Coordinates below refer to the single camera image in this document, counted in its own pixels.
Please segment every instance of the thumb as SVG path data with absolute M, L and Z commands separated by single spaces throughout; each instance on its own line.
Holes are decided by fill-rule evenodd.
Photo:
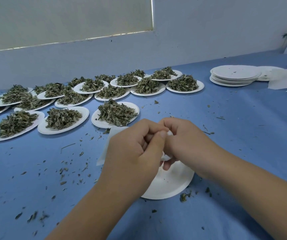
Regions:
M 162 151 L 165 146 L 167 137 L 167 132 L 162 130 L 154 134 L 152 139 L 150 140 L 147 149 L 141 155 L 143 158 L 148 158 L 149 160 L 154 160 L 159 163 L 162 157 Z

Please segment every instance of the hand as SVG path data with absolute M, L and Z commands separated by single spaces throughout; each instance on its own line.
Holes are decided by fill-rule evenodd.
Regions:
M 171 159 L 164 162 L 163 169 L 180 160 L 199 176 L 207 178 L 212 165 L 216 163 L 213 153 L 223 150 L 189 120 L 164 118 L 159 122 L 169 128 L 173 136 L 166 138 L 164 152 Z
M 141 197 L 158 172 L 168 131 L 143 119 L 114 135 L 98 184 L 131 201 Z

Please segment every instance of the window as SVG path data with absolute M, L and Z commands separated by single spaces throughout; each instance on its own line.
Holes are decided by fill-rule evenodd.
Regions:
M 0 50 L 152 29 L 152 0 L 0 0 Z

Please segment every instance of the table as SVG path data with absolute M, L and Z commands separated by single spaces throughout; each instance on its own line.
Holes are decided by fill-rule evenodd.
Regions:
M 134 122 L 143 118 L 157 122 L 172 115 L 200 128 L 204 125 L 215 132 L 209 136 L 217 144 L 287 181 L 287 92 L 267 89 L 267 82 L 256 81 L 240 88 L 210 82 L 210 69 L 225 64 L 287 68 L 287 55 L 269 51 L 173 66 L 202 81 L 205 88 L 188 95 L 166 90 L 146 98 L 130 93 L 121 101 L 133 102 L 140 108 Z M 83 106 L 92 115 L 100 104 L 92 98 Z M 11 109 L 0 114 L 0 121 L 10 112 Z M 44 239 L 56 227 L 98 179 L 101 167 L 96 166 L 96 161 L 108 137 L 104 131 L 86 120 L 67 133 L 46 136 L 34 129 L 0 142 L 0 240 Z M 88 169 L 82 172 L 86 162 Z M 64 167 L 68 168 L 63 179 L 67 183 L 60 185 L 59 170 Z M 207 187 L 212 197 L 205 193 Z M 179 195 L 158 201 L 138 199 L 108 239 L 271 239 L 218 185 L 195 174 L 183 192 L 190 190 L 192 196 L 183 203 Z M 38 211 L 37 219 L 27 223 L 34 211 Z M 49 215 L 44 225 L 39 221 L 42 211 Z

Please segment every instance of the right hand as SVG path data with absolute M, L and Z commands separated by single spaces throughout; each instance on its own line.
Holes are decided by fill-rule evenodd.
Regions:
M 167 117 L 159 123 L 173 133 L 166 138 L 164 152 L 171 159 L 164 162 L 163 169 L 168 170 L 175 161 L 181 161 L 199 176 L 209 178 L 218 163 L 215 155 L 223 149 L 189 120 Z

